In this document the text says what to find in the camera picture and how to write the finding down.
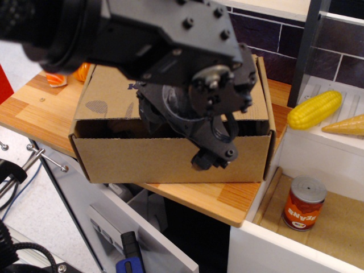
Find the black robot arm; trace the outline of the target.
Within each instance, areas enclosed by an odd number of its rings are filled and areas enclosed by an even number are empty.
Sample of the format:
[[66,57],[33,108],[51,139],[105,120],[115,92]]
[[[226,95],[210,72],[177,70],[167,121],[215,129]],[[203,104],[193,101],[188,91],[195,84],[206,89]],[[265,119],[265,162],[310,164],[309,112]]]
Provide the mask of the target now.
[[83,63],[115,67],[138,86],[149,132],[162,124],[195,144],[192,165],[236,160],[234,112],[246,112],[257,77],[227,8],[213,1],[2,1],[1,39],[22,45],[46,72]]

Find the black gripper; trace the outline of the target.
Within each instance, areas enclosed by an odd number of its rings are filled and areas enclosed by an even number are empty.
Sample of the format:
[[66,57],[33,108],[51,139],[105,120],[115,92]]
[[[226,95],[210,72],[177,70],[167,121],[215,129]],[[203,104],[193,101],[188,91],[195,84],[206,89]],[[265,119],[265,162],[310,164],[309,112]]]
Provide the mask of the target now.
[[228,115],[231,133],[220,117],[203,118],[192,108],[187,92],[183,88],[169,85],[136,83],[139,100],[139,115],[152,135],[168,124],[176,133],[187,138],[199,151],[191,160],[197,170],[208,170],[212,166],[226,168],[238,156],[233,139],[238,126],[233,115]]

